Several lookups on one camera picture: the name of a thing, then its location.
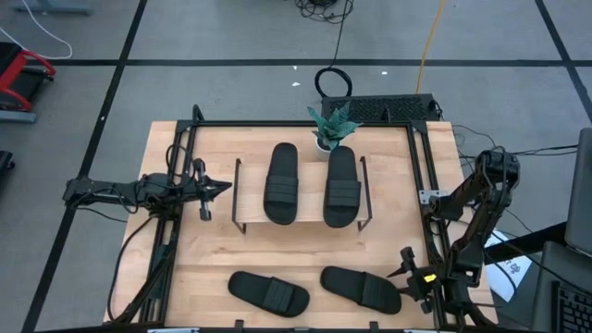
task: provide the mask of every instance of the wooden platform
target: wooden platform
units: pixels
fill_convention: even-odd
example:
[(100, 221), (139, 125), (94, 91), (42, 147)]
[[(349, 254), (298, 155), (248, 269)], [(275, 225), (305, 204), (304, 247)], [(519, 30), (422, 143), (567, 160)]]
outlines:
[[(263, 197), (265, 178), (269, 169), (266, 164), (240, 164), (239, 188), (237, 197), (237, 222), (239, 223), (272, 223), (265, 215)], [(366, 202), (366, 187), (364, 185), (364, 169), (362, 162), (356, 164), (358, 181), (362, 183), (360, 190), (360, 210), (355, 221), (365, 221), (368, 218)], [(322, 222), (323, 202), (325, 200), (325, 186), (327, 181), (327, 162), (306, 162), (298, 165), (298, 213), (293, 223)]]
[[(452, 191), (463, 181), (463, 173), (450, 123), (429, 123), (428, 127), (440, 188)], [(175, 122), (153, 123), (141, 174), (167, 170), (164, 155), (172, 143), (174, 128)], [(205, 161), (208, 175), (213, 179), (232, 181), (236, 158), (245, 164), (268, 163), (279, 142), (295, 144), (299, 161), (315, 161), (310, 130), (199, 128), (194, 157)], [(167, 326), (233, 327), (236, 319), (244, 320), (246, 327), (363, 328), (370, 321), (377, 321), (381, 328), (434, 326), (433, 315), (423, 314), (419, 304), (407, 296), (402, 297), (399, 314), (386, 315), (357, 306), (320, 286), (319, 274), (327, 265), (384, 277), (400, 266), (399, 251), (405, 246), (413, 247), (419, 265), (427, 264), (405, 130), (360, 128), (343, 144), (350, 146), (356, 156), (366, 156), (374, 212), (368, 227), (358, 232), (357, 228), (333, 229), (322, 223), (287, 227), (259, 223), (251, 224), (243, 236), (230, 222), (232, 191), (222, 193), (210, 204), (213, 214), (210, 222), (200, 220), (199, 204), (186, 204)], [(423, 179), (429, 188), (425, 172)], [(145, 212), (131, 216), (125, 237), (145, 218)], [(146, 278), (155, 225), (153, 222), (140, 232), (123, 255), (113, 300), (115, 314), (123, 311)], [(462, 224), (450, 225), (450, 239), (460, 237), (464, 229)], [(305, 287), (311, 294), (308, 309), (298, 317), (287, 319), (236, 299), (228, 293), (227, 283), (237, 270), (276, 276)], [(391, 281), (398, 287), (404, 286), (404, 277)], [(474, 302), (492, 303), (485, 274), (481, 286), (471, 290), (471, 296)], [(483, 311), (497, 321), (494, 309)]]

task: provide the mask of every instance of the yellow cable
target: yellow cable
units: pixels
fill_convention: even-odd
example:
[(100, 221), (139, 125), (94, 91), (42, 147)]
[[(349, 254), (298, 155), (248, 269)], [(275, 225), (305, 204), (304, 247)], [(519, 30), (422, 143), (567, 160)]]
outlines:
[(419, 94), (419, 89), (422, 86), (422, 77), (424, 76), (424, 63), (426, 62), (427, 51), (429, 51), (429, 45), (432, 43), (432, 38), (434, 37), (434, 32), (436, 31), (436, 26), (438, 25), (438, 21), (440, 20), (440, 15), (442, 14), (442, 9), (444, 8), (444, 5), (446, 5), (446, 0), (440, 0), (440, 8), (438, 9), (438, 13), (436, 14), (436, 19), (434, 19), (432, 31), (429, 32), (427, 43), (425, 43), (424, 54), (422, 55), (422, 64), (419, 66), (419, 76), (417, 77), (417, 87), (415, 87), (415, 94)]

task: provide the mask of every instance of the black slide sandal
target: black slide sandal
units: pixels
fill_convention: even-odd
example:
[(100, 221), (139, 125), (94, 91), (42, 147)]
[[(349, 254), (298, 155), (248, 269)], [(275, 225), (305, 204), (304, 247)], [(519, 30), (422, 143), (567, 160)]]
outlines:
[(401, 310), (401, 294), (382, 277), (341, 267), (329, 266), (321, 273), (321, 286), (348, 300), (387, 315)]
[(360, 210), (360, 190), (353, 150), (339, 146), (329, 156), (323, 217), (328, 226), (350, 225)]
[(278, 143), (271, 154), (265, 181), (263, 209), (279, 225), (294, 222), (298, 213), (298, 150), (291, 143)]
[(311, 298), (303, 287), (242, 271), (232, 274), (228, 291), (258, 308), (287, 318), (303, 313)]

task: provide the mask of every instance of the potted plant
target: potted plant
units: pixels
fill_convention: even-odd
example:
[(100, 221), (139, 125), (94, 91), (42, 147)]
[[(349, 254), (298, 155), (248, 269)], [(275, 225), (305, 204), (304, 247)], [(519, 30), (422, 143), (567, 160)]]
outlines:
[(308, 107), (308, 114), (318, 126), (318, 130), (313, 130), (313, 133), (316, 136), (316, 156), (321, 161), (328, 161), (331, 151), (339, 146), (339, 142), (362, 125), (349, 121), (350, 102), (342, 108), (335, 109), (329, 120), (319, 116), (312, 107)]

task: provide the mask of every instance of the white pot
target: white pot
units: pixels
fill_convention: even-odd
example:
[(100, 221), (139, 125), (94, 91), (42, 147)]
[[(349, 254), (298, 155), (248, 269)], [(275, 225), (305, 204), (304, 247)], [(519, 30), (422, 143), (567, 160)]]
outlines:
[(321, 148), (321, 146), (318, 145), (317, 138), (314, 138), (314, 146), (316, 148), (316, 150), (315, 150), (316, 151), (316, 158), (318, 158), (320, 161), (325, 161), (325, 162), (328, 161), (331, 151)]

